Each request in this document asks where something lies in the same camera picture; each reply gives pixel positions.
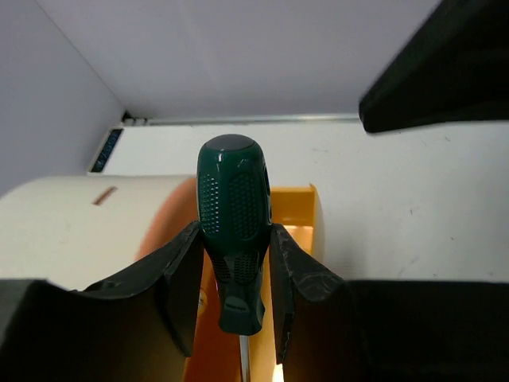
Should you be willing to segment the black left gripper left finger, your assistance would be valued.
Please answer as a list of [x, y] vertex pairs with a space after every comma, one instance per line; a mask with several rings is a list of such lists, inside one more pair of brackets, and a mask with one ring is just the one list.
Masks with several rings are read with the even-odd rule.
[[1, 282], [4, 381], [181, 381], [204, 262], [200, 225], [85, 290]]

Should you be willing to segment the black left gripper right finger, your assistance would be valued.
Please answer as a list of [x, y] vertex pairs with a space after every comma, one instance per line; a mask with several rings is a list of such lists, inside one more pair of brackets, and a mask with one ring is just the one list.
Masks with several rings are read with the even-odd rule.
[[291, 301], [278, 331], [287, 381], [505, 381], [505, 283], [346, 281], [280, 224], [270, 246]]

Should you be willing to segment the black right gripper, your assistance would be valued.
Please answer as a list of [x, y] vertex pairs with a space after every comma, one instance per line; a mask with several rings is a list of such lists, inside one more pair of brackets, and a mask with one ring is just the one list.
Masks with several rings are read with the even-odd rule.
[[442, 1], [359, 102], [369, 134], [508, 119], [508, 3]]

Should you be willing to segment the yellow drawer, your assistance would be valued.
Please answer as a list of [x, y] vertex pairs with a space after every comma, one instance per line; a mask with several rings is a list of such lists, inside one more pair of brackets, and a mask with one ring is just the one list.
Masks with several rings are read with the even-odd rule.
[[[280, 224], [310, 257], [323, 256], [320, 238], [323, 219], [315, 185], [274, 187], [271, 190], [273, 222]], [[284, 262], [272, 244], [263, 262], [262, 300], [266, 307], [262, 330], [248, 338], [251, 381], [286, 381], [280, 360], [278, 331], [291, 301], [291, 285]], [[218, 326], [220, 300], [211, 260], [205, 256], [194, 349], [185, 362], [185, 381], [241, 381], [241, 341]]]

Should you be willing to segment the orange top drawer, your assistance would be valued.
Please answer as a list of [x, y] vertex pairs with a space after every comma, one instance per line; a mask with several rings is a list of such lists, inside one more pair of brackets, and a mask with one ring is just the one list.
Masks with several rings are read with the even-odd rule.
[[138, 261], [162, 247], [194, 220], [197, 220], [196, 179], [189, 178], [158, 209], [134, 259]]

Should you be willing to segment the large green screwdriver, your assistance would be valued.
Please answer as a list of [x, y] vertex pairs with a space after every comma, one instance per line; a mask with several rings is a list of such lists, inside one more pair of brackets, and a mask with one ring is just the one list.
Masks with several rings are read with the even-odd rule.
[[249, 338], [262, 329], [262, 265], [272, 228], [270, 183], [261, 146], [240, 134], [207, 141], [197, 159], [204, 249], [220, 298], [219, 326], [239, 335], [241, 379], [251, 378]]

